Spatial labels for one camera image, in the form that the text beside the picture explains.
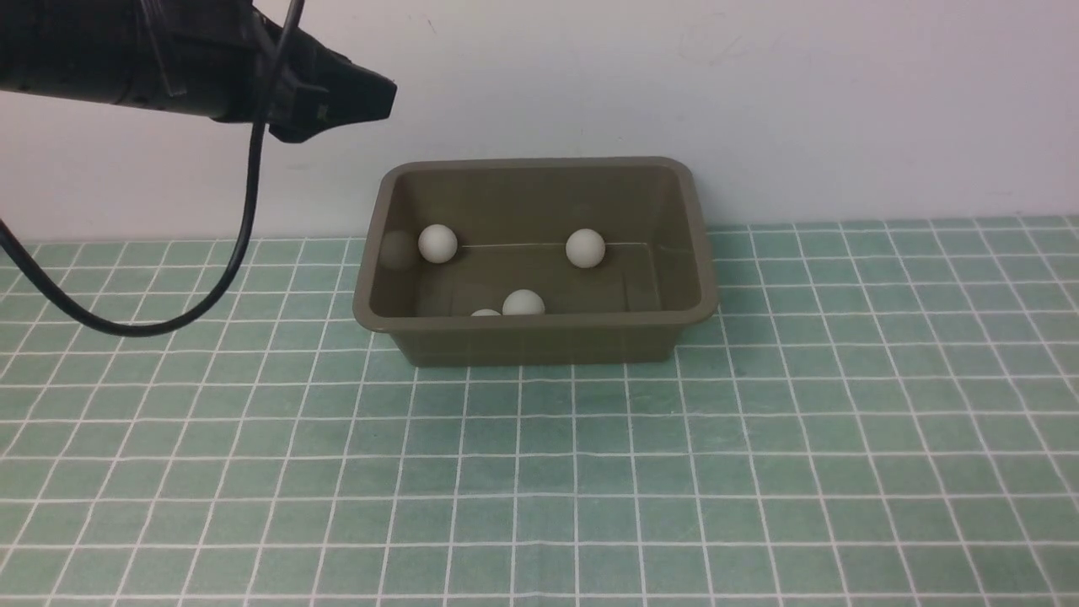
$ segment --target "plastic tray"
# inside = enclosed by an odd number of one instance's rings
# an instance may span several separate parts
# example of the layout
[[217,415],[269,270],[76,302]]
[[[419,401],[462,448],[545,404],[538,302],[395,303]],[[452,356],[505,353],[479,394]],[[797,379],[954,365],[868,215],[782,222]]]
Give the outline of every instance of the plastic tray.
[[[441,264],[416,235],[457,236]],[[581,227],[606,240],[578,268],[565,240]],[[530,288],[542,316],[501,311]],[[416,367],[632,363],[670,357],[682,331],[715,313],[711,251],[693,175],[666,157],[420,162],[382,181],[353,311]]]

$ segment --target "ping pong ball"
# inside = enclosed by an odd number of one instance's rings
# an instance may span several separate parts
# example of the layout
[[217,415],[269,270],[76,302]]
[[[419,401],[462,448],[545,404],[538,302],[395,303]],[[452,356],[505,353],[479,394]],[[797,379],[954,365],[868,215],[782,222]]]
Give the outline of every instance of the ping pong ball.
[[543,299],[534,290],[522,288],[509,293],[502,303],[502,314],[509,316],[544,314]]
[[577,230],[565,240],[565,256],[578,267],[595,267],[603,260],[605,251],[603,236],[596,230]]
[[457,252],[457,236],[441,223],[427,225],[420,232],[420,254],[432,263],[445,263]]

